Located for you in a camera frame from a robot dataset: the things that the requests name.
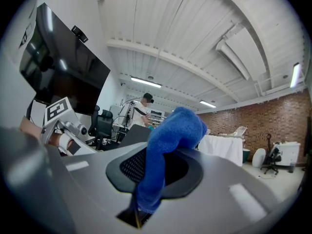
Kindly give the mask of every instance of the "blue towel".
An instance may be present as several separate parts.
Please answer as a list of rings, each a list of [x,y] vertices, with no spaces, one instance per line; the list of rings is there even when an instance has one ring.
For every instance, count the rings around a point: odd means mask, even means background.
[[[136,190],[138,207],[153,213],[160,205],[161,189],[165,185],[163,154],[177,147],[193,149],[207,132],[205,123],[191,110],[178,107],[151,132],[146,148],[145,177]]]

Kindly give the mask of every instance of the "white t-shirt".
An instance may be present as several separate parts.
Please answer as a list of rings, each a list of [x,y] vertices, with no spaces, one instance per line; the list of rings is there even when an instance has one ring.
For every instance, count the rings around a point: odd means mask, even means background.
[[[146,114],[146,109],[141,102],[135,102],[134,107],[138,108],[140,111],[142,111],[143,113]],[[133,110],[134,110],[134,113],[133,113],[132,123],[128,128],[131,129],[132,126],[135,124],[144,127],[145,124],[144,124],[144,121],[142,119],[143,115],[140,114],[137,110],[135,110],[135,109],[133,109]]]

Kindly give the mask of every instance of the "floor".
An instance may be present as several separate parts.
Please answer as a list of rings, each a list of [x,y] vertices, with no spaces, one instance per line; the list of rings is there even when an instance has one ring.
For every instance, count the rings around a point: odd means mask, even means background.
[[[278,169],[277,176],[272,170],[265,175],[264,169],[260,170],[260,168],[253,167],[249,162],[244,163],[242,168],[267,185],[280,202],[297,192],[304,174],[302,167],[296,167],[292,174],[288,172],[287,167],[281,167]]]

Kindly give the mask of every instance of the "white cabinet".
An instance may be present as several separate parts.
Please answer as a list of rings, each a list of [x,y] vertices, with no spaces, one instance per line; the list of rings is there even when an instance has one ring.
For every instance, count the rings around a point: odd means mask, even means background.
[[[297,142],[286,142],[275,144],[273,148],[277,147],[279,149],[280,155],[282,157],[281,162],[277,162],[280,166],[290,166],[292,162],[297,162],[300,143]]]

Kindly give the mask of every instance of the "white cloth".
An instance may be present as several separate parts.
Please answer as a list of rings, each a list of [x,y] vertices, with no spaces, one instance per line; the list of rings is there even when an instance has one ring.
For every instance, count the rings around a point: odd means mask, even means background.
[[[205,135],[198,145],[199,151],[208,155],[215,155],[243,165],[243,141],[241,138],[219,137]]]
[[[140,111],[142,111],[143,113],[146,114],[146,109],[145,107],[143,106],[143,104],[141,102],[135,102],[135,105],[134,107],[138,108]],[[139,126],[142,126],[144,127],[145,124],[144,124],[144,121],[142,119],[142,114],[140,114],[137,110],[133,109],[133,118],[132,118],[132,122],[131,122],[131,125],[129,126],[129,129],[132,128],[133,125],[139,125]]]

